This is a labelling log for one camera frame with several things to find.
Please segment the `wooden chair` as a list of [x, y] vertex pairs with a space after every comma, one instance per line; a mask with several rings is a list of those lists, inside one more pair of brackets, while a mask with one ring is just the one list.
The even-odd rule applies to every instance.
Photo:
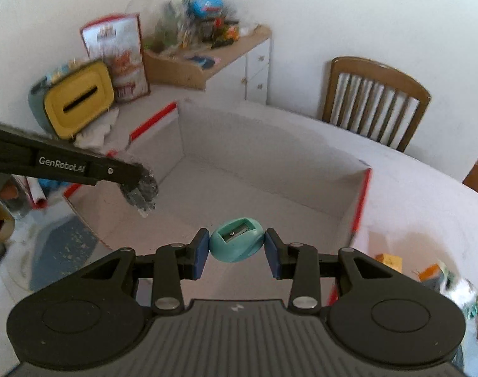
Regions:
[[331, 61], [321, 120], [406, 151], [431, 95], [394, 67], [355, 56]]

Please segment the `white wooden side cabinet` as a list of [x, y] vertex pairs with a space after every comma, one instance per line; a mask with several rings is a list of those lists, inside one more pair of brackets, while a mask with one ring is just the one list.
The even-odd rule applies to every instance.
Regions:
[[216, 49], [193, 49], [173, 55], [144, 52], [151, 84], [199, 90], [238, 101], [267, 103], [271, 31], [257, 26], [249, 35]]

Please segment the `teal pencil sharpener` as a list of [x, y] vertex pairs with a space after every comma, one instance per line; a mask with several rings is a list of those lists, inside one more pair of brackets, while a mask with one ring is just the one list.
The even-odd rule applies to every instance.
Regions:
[[264, 228], [255, 219], [241, 217], [215, 230], [209, 240], [212, 256], [225, 263], [236, 263], [253, 256], [264, 245]]

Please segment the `white crumpled tissue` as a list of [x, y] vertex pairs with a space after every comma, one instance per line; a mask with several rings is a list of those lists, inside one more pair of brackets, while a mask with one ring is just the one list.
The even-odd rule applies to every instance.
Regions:
[[119, 113], [118, 107], [107, 110], [75, 136], [74, 146], [86, 150], [100, 150], [105, 144], [106, 136], [116, 124]]

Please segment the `red white snack bag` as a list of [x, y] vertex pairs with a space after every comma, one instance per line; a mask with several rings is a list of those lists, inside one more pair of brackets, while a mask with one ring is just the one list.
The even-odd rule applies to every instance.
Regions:
[[108, 67], [117, 103], [150, 93], [139, 14], [111, 14], [91, 21], [81, 28], [81, 38], [88, 56]]

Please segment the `red white cardboard box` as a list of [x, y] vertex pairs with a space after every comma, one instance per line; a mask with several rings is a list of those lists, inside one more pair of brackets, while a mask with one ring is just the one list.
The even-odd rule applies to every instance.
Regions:
[[69, 201], [106, 248], [139, 254], [242, 217], [285, 243], [335, 253], [357, 231], [372, 173], [331, 146], [324, 125], [247, 103], [182, 102], [117, 151], [155, 175], [155, 209], [140, 215], [108, 182], [84, 186]]

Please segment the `yellow teal tissue box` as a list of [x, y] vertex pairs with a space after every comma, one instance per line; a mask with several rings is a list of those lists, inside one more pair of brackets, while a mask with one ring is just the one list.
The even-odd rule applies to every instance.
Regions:
[[35, 120], [58, 139], [77, 133], [114, 103], [110, 72], [102, 60], [75, 60], [39, 80], [28, 93]]

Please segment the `yellow small box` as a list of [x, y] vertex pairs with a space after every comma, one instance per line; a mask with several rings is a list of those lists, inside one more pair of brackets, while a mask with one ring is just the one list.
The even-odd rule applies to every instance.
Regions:
[[389, 268], [402, 273], [403, 260], [400, 256], [393, 254], [377, 254], [375, 259], [376, 261], [387, 265]]

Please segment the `dark plastic wrapper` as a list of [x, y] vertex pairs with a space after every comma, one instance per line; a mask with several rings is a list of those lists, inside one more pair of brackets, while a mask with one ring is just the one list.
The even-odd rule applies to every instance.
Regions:
[[143, 217], [155, 210], [159, 186], [155, 176], [148, 169], [142, 169], [135, 184], [119, 184], [119, 188], [127, 202]]

